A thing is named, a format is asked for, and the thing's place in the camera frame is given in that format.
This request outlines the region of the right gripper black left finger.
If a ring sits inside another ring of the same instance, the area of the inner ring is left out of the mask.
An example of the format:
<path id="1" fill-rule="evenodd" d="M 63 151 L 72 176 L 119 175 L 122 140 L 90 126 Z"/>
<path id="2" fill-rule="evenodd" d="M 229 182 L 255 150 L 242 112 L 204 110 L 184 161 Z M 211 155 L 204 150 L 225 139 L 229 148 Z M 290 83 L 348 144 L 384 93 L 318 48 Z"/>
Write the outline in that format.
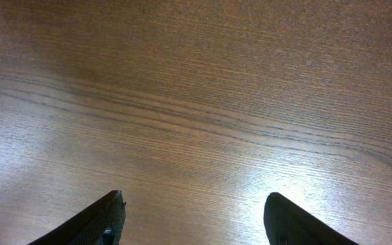
<path id="1" fill-rule="evenodd" d="M 126 219 L 122 193 L 110 191 L 30 245 L 119 245 Z"/>

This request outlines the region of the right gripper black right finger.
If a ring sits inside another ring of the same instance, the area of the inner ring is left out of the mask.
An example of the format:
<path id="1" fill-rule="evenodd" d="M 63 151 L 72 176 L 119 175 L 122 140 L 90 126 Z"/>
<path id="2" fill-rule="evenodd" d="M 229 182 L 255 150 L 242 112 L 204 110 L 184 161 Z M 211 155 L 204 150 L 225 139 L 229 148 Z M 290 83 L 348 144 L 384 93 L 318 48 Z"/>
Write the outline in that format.
<path id="1" fill-rule="evenodd" d="M 280 193 L 270 193 L 263 215 L 271 245 L 357 245 Z"/>

